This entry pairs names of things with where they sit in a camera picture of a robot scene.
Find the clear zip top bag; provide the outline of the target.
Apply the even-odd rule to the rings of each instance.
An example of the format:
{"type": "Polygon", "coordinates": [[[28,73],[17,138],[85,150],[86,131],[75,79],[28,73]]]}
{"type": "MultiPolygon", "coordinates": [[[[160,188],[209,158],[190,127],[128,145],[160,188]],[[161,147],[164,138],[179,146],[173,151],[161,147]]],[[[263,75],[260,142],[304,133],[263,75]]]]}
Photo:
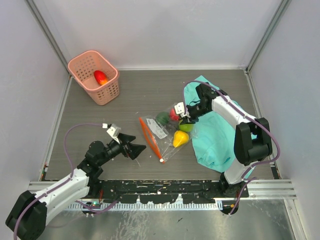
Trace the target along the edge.
{"type": "MultiPolygon", "coordinates": [[[[168,112],[174,108],[174,103],[167,109],[160,112],[168,112]]],[[[147,115],[139,118],[139,123],[144,135],[146,142],[148,143],[151,150],[159,159],[159,162],[164,164],[169,159],[171,159],[178,151],[180,151],[186,144],[188,144],[192,139],[198,136],[196,127],[194,125],[192,132],[187,132],[189,135],[189,141],[180,147],[175,148],[173,146],[174,134],[179,130],[179,121],[183,120],[179,117],[179,121],[169,120],[166,125],[161,125],[156,121],[156,115],[147,115]]]]}

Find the red yellow fake mango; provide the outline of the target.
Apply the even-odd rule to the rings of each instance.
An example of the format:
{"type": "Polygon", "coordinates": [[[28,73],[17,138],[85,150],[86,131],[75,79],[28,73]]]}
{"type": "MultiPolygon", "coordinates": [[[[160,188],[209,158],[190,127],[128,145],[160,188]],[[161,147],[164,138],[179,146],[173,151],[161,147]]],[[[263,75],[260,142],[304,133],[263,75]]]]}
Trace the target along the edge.
{"type": "Polygon", "coordinates": [[[94,73],[94,78],[96,80],[96,82],[100,85],[103,86],[108,82],[108,78],[106,76],[106,74],[100,70],[96,70],[94,73]]]}

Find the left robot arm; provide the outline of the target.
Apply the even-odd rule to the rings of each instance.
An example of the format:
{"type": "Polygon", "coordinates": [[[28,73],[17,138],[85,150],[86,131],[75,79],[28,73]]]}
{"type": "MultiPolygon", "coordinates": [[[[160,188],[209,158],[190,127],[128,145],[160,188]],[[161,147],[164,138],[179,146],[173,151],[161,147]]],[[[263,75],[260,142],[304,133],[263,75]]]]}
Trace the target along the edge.
{"type": "Polygon", "coordinates": [[[92,142],[84,159],[63,179],[43,190],[24,191],[17,198],[5,224],[12,230],[15,240],[36,240],[50,221],[69,204],[87,196],[95,198],[100,193],[99,176],[102,166],[122,154],[135,160],[145,145],[134,144],[135,136],[120,133],[118,139],[108,144],[92,142]]]}

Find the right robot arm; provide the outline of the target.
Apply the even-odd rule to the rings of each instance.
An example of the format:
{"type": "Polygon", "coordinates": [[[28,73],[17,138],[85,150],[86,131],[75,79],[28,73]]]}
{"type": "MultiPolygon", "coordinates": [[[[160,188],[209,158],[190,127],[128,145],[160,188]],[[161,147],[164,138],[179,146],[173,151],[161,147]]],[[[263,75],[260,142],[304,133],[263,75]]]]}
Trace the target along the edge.
{"type": "Polygon", "coordinates": [[[179,114],[182,124],[195,124],[199,118],[215,112],[235,130],[233,151],[235,159],[231,166],[221,173],[218,190],[225,197],[231,197],[244,186],[247,173],[273,152],[269,122],[255,118],[235,105],[230,97],[207,82],[196,81],[199,101],[194,105],[183,103],[179,114]]]}

